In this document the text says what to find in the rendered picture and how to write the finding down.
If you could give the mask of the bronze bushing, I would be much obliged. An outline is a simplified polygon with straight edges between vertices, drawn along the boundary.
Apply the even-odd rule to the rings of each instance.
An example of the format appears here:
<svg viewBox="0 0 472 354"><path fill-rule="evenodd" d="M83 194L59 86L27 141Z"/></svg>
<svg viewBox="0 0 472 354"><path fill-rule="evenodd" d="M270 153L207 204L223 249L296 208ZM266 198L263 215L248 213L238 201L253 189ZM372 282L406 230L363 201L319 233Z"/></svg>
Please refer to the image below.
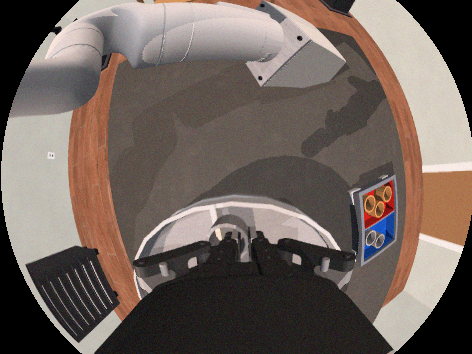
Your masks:
<svg viewBox="0 0 472 354"><path fill-rule="evenodd" d="M363 207L364 212L372 212L375 207L375 198L373 195L362 195L363 196ZM367 211L368 210L368 211Z"/></svg>
<svg viewBox="0 0 472 354"><path fill-rule="evenodd" d="M384 203L382 201L376 201L376 204L375 204L375 207L374 207L374 210L370 213L367 213L368 215L370 216L374 216L374 217L381 217L383 215L383 212L384 212Z"/></svg>
<svg viewBox="0 0 472 354"><path fill-rule="evenodd" d="M374 190L374 197L377 201L388 202L391 199L391 195L392 191L389 186L381 186Z"/></svg>

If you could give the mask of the white round turntable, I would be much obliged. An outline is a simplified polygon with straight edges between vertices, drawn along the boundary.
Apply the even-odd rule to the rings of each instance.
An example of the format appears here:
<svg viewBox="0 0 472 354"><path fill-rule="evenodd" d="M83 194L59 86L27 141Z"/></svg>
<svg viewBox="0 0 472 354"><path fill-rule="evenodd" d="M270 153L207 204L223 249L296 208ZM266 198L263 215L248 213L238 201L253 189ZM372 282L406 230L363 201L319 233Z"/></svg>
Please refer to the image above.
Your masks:
<svg viewBox="0 0 472 354"><path fill-rule="evenodd" d="M271 244L291 238L340 250L329 232L296 207L265 195L230 193L207 197L175 212L144 238L135 260L205 241L215 221L228 214L243 219L247 227L255 226Z"/></svg>

